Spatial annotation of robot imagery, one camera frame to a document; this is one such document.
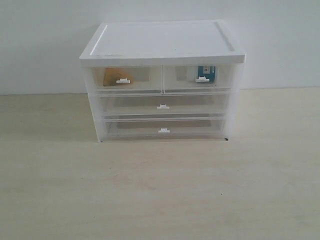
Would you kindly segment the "yellow cheese wedge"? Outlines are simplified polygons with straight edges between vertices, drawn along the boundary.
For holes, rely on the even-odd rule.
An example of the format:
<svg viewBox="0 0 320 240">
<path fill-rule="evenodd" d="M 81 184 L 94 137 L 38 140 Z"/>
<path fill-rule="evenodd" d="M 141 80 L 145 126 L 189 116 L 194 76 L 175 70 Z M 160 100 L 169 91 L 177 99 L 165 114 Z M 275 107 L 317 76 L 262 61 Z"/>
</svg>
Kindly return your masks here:
<svg viewBox="0 0 320 240">
<path fill-rule="evenodd" d="M 129 85 L 134 82 L 133 77 L 125 70 L 121 68 L 106 68 L 103 78 L 103 86 L 119 86 Z"/>
</svg>

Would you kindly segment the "white blue pill bottle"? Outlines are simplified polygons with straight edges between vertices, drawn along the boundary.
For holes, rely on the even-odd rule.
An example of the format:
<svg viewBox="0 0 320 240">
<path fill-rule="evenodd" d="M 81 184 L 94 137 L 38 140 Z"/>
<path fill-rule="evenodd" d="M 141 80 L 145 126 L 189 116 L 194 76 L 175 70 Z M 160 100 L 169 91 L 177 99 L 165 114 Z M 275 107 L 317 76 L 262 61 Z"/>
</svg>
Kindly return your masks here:
<svg viewBox="0 0 320 240">
<path fill-rule="evenodd" d="M 216 71 L 216 67 L 213 65 L 199 65 L 195 82 L 213 84 L 216 79 Z"/>
</svg>

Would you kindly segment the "middle wide clear drawer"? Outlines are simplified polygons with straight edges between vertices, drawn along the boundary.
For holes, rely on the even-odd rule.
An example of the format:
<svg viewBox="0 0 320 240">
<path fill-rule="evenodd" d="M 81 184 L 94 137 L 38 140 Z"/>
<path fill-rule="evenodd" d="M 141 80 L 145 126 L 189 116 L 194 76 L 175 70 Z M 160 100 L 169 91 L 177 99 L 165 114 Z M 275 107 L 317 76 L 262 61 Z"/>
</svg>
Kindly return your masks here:
<svg viewBox="0 0 320 240">
<path fill-rule="evenodd" d="M 91 96 L 105 116 L 151 114 L 223 114 L 228 93 L 196 95 Z"/>
</svg>

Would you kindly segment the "wide clear drawer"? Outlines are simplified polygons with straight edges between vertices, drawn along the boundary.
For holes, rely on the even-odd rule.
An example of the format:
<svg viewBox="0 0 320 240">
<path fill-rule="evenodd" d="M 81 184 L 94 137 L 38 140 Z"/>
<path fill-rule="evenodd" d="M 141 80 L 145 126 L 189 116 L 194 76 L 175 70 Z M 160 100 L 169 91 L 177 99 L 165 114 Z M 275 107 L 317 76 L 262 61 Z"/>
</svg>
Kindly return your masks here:
<svg viewBox="0 0 320 240">
<path fill-rule="evenodd" d="M 151 114 L 223 114 L 228 93 L 196 95 L 91 96 L 105 116 Z"/>
<path fill-rule="evenodd" d="M 184 138 L 209 137 L 228 139 L 226 119 L 222 116 L 195 114 L 178 116 L 133 117 L 119 116 L 115 119 L 101 119 L 98 124 L 98 139 L 131 138 Z"/>
</svg>

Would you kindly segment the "white plastic drawer cabinet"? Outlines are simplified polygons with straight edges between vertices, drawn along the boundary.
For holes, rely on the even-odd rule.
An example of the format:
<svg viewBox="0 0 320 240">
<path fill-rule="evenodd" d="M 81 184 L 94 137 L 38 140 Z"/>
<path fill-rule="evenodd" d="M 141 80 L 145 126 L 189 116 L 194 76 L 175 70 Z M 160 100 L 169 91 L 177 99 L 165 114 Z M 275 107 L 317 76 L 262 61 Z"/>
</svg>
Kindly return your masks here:
<svg viewBox="0 0 320 240">
<path fill-rule="evenodd" d="M 119 116 L 150 118 L 151 116 L 215 115 L 226 119 L 228 140 L 236 115 L 239 85 L 246 61 L 246 52 L 222 20 L 187 20 L 160 22 L 119 22 L 101 24 L 79 57 L 89 105 L 99 140 L 97 121 L 116 119 Z M 233 85 L 229 91 L 180 92 L 164 91 L 164 67 L 234 65 Z M 161 93 L 107 93 L 95 90 L 93 68 L 108 67 L 162 67 Z M 225 113 L 180 113 L 143 115 L 103 115 L 97 101 L 91 96 L 161 96 L 161 95 L 212 95 L 229 94 Z"/>
</svg>

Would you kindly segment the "bottom wide clear drawer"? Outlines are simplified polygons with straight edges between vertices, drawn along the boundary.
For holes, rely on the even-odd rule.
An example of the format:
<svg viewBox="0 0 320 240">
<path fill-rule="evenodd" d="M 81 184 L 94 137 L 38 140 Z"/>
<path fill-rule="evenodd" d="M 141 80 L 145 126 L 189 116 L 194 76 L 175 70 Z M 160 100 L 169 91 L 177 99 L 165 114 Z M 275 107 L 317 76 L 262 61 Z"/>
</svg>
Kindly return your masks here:
<svg viewBox="0 0 320 240">
<path fill-rule="evenodd" d="M 209 137 L 228 139 L 226 119 L 222 116 L 195 114 L 178 116 L 133 117 L 119 116 L 115 119 L 101 119 L 98 124 L 98 139 L 131 138 L 184 138 Z"/>
</svg>

